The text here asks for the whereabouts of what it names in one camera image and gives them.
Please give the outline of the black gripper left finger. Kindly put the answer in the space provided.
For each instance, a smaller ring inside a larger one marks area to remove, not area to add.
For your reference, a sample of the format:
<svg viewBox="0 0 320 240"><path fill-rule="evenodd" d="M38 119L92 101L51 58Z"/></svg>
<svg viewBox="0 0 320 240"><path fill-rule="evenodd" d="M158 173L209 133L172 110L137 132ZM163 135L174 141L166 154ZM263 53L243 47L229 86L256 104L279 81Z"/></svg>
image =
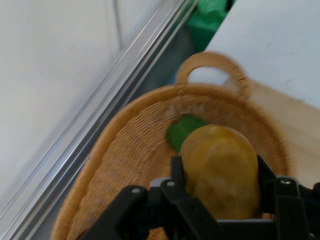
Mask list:
<svg viewBox="0 0 320 240"><path fill-rule="evenodd" d="M146 240L163 229L169 240L216 240L218 223L185 190L182 158L171 158L171 177L146 189L128 185L82 234L83 240Z"/></svg>

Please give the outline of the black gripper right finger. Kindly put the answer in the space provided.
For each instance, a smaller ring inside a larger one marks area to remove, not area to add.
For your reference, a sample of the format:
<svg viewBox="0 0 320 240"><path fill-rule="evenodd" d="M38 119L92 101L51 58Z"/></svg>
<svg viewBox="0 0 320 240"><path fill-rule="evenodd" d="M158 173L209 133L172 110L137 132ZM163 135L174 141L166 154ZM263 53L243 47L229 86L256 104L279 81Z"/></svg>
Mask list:
<svg viewBox="0 0 320 240"><path fill-rule="evenodd" d="M320 238L320 183L303 186L294 177L277 176L258 155L258 178L264 213L275 216L278 240Z"/></svg>

